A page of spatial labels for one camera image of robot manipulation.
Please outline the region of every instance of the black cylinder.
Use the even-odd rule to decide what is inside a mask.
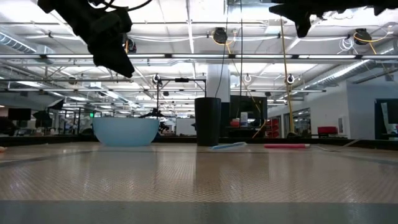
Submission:
[[[221,99],[195,99],[195,121],[198,146],[217,146],[220,137]]]

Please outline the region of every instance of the light blue bowl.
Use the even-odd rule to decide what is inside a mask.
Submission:
[[[159,121],[140,118],[94,118],[94,134],[106,146],[148,146],[156,137]]]

